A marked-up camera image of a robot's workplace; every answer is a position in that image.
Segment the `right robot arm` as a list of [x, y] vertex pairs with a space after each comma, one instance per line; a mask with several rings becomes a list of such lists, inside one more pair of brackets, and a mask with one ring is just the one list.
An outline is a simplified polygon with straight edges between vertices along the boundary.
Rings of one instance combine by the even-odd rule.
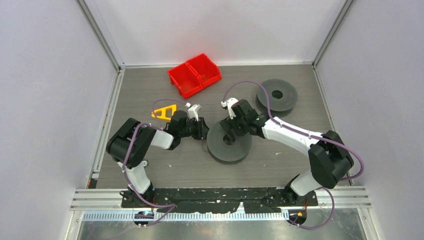
[[333, 189], [354, 166], [354, 160], [344, 149], [340, 136], [307, 131], [279, 117], [258, 114], [245, 99], [229, 98], [221, 102], [228, 117], [220, 121], [231, 140], [246, 134], [289, 146], [308, 157], [310, 170], [296, 175], [283, 189], [283, 199], [299, 205], [306, 195], [318, 188]]

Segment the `grey spool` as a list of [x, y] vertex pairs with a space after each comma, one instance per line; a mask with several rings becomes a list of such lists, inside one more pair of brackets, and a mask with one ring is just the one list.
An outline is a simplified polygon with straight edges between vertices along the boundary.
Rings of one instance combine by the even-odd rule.
[[235, 140], [230, 140], [219, 122], [210, 127], [206, 145], [210, 155], [219, 163], [234, 165], [243, 161], [250, 153], [252, 147], [252, 136], [235, 136]]
[[261, 83], [269, 97], [273, 117], [283, 118], [291, 113], [298, 101], [297, 90], [283, 79], [268, 79]]

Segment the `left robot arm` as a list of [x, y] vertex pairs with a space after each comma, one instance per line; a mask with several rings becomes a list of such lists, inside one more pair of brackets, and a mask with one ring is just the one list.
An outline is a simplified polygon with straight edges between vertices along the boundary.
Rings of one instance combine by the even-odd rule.
[[124, 170], [130, 181], [129, 191], [141, 207], [154, 199], [153, 183], [147, 177], [143, 160], [150, 147], [174, 150], [182, 138], [206, 140], [209, 128], [203, 117], [189, 118], [183, 110], [176, 111], [163, 130], [129, 118], [106, 144], [106, 152]]

